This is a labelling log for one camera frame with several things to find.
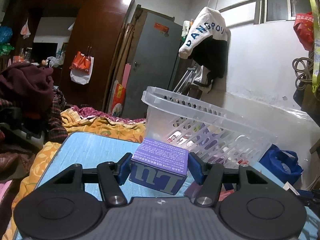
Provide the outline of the white black hanging jacket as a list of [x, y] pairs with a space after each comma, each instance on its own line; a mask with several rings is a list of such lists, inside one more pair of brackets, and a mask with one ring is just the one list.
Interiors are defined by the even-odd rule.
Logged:
[[228, 35], [221, 13], [204, 7], [189, 29], [178, 54], [182, 59], [192, 59], [207, 68], [209, 81], [223, 78], [227, 67]]

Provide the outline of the maroon clothes pile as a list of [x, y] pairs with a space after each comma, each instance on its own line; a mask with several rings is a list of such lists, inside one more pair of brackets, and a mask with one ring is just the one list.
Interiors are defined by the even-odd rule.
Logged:
[[27, 62], [1, 72], [1, 140], [11, 133], [37, 148], [45, 141], [65, 141], [61, 112], [67, 103], [54, 86], [53, 72]]

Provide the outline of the dark red wooden wardrobe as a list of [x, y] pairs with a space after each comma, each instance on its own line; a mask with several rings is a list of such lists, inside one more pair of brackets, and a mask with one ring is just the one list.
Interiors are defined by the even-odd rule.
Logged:
[[[59, 88], [68, 103], [103, 111], [111, 89], [116, 52], [134, 0], [10, 0], [3, 24], [12, 29], [15, 51], [31, 46], [40, 19], [74, 17]], [[77, 52], [94, 58], [90, 81], [71, 80], [70, 66]]]

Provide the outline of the grey metal door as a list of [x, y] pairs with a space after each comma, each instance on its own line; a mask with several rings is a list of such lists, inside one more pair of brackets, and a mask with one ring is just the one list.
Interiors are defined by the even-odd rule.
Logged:
[[141, 98], [148, 86], [169, 88], [181, 32], [177, 23], [147, 13], [126, 86], [123, 118], [145, 118], [147, 105]]

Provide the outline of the clear plastic perforated basket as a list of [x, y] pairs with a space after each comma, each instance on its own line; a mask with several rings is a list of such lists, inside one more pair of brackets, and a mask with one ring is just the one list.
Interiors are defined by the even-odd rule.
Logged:
[[227, 168], [258, 162], [276, 137], [216, 105], [157, 87], [147, 87], [145, 137], [184, 148], [206, 163]]

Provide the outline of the blue plastic bag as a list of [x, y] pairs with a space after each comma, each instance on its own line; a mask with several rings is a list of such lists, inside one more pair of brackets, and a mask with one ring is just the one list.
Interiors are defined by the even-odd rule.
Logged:
[[281, 182], [294, 185], [302, 175], [298, 155], [293, 151], [283, 151], [272, 144], [259, 163], [275, 175]]

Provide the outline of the purple cardboard box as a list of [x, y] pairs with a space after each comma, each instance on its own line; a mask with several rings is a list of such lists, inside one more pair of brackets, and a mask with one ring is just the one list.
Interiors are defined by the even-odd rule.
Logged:
[[131, 158], [129, 180], [176, 195], [187, 178], [188, 156], [186, 149], [145, 138]]

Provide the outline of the red white hanging bag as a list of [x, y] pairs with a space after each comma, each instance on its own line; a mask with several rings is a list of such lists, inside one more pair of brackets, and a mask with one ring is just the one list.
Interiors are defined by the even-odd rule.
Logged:
[[94, 57], [85, 55], [79, 51], [70, 66], [71, 80], [80, 85], [88, 84], [91, 79], [93, 64]]

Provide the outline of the metal crutches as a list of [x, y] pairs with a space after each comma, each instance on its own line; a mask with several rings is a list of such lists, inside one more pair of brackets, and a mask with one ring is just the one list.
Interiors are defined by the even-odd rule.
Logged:
[[187, 88], [187, 86], [193, 82], [196, 72], [197, 72], [196, 67], [187, 68], [185, 74], [182, 76], [182, 78], [174, 88], [173, 92], [182, 94], [182, 92]]

